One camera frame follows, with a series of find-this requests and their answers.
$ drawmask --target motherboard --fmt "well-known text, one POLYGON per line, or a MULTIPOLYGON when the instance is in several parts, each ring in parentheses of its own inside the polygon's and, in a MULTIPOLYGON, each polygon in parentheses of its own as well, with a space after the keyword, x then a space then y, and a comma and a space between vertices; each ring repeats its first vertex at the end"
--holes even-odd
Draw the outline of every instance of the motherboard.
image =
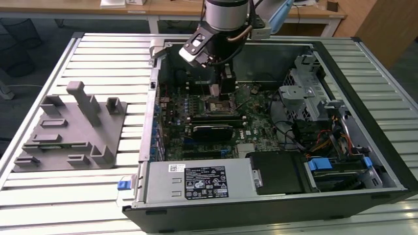
POLYGON ((207 85, 194 90, 162 86, 166 161, 239 158, 246 152, 280 149, 267 112, 274 91, 239 84, 220 100, 207 94, 207 85))

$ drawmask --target white label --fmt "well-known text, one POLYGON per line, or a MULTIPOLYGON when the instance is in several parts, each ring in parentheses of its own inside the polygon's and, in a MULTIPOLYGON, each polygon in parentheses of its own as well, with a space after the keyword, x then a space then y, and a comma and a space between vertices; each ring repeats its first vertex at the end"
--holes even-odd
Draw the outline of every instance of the white label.
POLYGON ((330 18, 340 18, 340 19, 344 18, 344 16, 339 16, 339 15, 330 15, 328 17, 330 17, 330 18))
POLYGON ((184 172, 186 164, 170 164, 168 172, 184 172))
POLYGON ((128 13, 144 14, 144 13, 146 13, 146 11, 128 11, 128 13))

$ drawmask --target power supply label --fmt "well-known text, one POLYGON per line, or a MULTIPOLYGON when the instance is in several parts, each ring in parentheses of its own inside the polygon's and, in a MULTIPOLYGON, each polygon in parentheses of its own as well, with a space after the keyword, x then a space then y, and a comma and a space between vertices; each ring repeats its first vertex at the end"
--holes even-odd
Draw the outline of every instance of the power supply label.
POLYGON ((228 197, 224 166, 184 169, 184 197, 187 200, 228 197))

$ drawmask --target slotted metal table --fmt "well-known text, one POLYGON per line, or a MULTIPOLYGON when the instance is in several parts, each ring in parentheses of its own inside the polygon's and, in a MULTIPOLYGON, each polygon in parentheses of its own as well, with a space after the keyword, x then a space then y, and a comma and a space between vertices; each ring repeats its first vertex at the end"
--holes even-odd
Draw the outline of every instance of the slotted metal table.
MULTIPOLYGON (((188 35, 80 34, 71 39, 49 79, 0 160, 1 235, 146 234, 125 218, 121 206, 133 200, 131 191, 116 190, 117 181, 137 171, 140 136, 146 117, 152 39, 188 35), (15 158, 29 138, 47 94, 73 101, 65 92, 69 81, 81 80, 85 93, 97 101, 117 96, 128 103, 119 142, 116 167, 105 170, 12 173, 15 158)), ((350 38, 276 37, 322 41, 415 177, 418 176, 418 106, 362 42, 350 38)), ((361 214, 328 221, 215 229, 180 234, 418 234, 418 196, 377 206, 361 214)))

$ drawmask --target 3d printed holder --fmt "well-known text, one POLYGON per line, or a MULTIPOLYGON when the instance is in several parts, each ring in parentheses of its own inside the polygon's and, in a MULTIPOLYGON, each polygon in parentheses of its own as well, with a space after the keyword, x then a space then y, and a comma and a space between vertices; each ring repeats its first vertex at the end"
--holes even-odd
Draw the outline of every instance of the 3d printed holder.
POLYGON ((48 95, 40 104, 44 114, 15 161, 15 172, 115 166, 127 103, 116 97, 97 102, 80 81, 68 83, 67 92, 76 103, 48 95))

